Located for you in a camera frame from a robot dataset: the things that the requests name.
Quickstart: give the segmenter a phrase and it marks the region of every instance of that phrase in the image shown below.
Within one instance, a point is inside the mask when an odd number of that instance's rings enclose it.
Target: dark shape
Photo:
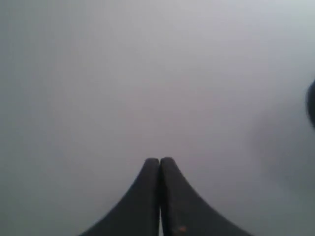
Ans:
[[[121,201],[81,236],[157,236],[158,159],[147,159]]]
[[[170,157],[160,163],[160,191],[165,236],[250,236],[212,209]]]
[[[313,127],[315,127],[315,81],[309,87],[306,104],[309,118]]]

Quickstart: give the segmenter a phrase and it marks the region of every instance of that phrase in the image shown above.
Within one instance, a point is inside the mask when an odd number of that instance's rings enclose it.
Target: dark object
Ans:
[[[170,157],[147,159],[123,199],[81,236],[157,236],[159,207],[165,236],[250,236],[208,206]]]
[[[147,159],[126,195],[81,236],[157,236],[158,159]]]
[[[315,81],[311,84],[307,92],[306,104],[310,121],[313,127],[315,127]]]
[[[165,236],[249,236],[208,206],[172,158],[161,160],[160,182]]]

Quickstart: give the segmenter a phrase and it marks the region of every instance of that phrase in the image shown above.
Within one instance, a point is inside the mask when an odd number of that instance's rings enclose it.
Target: dark curved object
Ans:
[[[158,236],[158,159],[147,159],[121,201],[81,236]]]
[[[306,99],[307,112],[313,127],[315,127],[315,81],[309,87]]]
[[[160,190],[165,236],[250,236],[212,209],[170,157],[160,162]]]

